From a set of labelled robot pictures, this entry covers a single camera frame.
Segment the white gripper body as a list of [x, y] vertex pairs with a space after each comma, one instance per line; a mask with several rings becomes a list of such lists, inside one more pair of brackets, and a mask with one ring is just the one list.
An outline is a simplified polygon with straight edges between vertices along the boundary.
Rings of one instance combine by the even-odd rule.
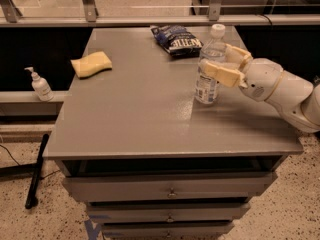
[[243, 69], [247, 88], [241, 87], [241, 92], [257, 101], [265, 101], [280, 80], [283, 68], [266, 58], [253, 59]]

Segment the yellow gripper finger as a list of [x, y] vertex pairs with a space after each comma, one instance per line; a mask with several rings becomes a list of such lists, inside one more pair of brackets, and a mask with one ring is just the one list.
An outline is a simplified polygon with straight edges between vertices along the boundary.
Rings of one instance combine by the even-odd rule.
[[199, 67], [208, 77], [215, 79], [226, 87], [248, 87], [245, 75], [233, 63], [220, 63], [202, 59], [199, 62]]
[[225, 68], [229, 71], [245, 73], [251, 64], [253, 57], [249, 51], [227, 44], [225, 60]]

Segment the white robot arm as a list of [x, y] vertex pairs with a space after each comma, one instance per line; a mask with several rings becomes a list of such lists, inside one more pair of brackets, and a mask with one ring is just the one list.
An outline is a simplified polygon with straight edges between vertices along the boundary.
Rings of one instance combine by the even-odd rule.
[[226, 87], [238, 87], [256, 102], [266, 102], [289, 124], [307, 133], [320, 131], [320, 85], [315, 86], [266, 58], [253, 58], [226, 45], [223, 62], [201, 59], [200, 69]]

